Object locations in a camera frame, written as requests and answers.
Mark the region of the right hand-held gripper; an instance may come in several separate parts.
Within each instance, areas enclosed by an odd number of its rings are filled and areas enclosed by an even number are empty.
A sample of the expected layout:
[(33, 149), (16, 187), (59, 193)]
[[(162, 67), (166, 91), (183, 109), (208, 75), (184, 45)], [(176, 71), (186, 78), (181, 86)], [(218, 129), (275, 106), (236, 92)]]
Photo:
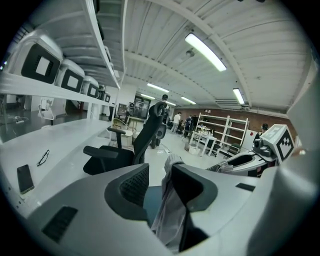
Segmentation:
[[(274, 124), (266, 132), (253, 141), (252, 151), (241, 152), (227, 159), (228, 162), (251, 162), (257, 154), (267, 162), (276, 161), (282, 164), (294, 151), (294, 142), (286, 124)], [(228, 175), (260, 178), (268, 164), (238, 168), (227, 162), (220, 162), (208, 167), (211, 172)]]

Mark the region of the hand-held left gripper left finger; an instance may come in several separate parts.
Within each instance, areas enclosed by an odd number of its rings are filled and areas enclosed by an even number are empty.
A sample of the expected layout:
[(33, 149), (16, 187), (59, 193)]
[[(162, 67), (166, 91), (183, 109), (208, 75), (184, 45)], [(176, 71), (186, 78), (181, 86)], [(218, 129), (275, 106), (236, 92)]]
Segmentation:
[(35, 239), (55, 256), (163, 256), (165, 246), (143, 208), (149, 165), (79, 179), (27, 218)]

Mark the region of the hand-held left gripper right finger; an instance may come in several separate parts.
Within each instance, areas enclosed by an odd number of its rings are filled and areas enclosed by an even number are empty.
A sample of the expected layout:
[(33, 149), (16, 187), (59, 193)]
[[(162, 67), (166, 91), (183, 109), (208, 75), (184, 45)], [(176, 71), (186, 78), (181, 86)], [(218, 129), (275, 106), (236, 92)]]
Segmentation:
[(214, 236), (242, 208), (258, 178), (231, 175), (175, 164), (173, 187), (186, 210), (179, 251), (184, 252)]

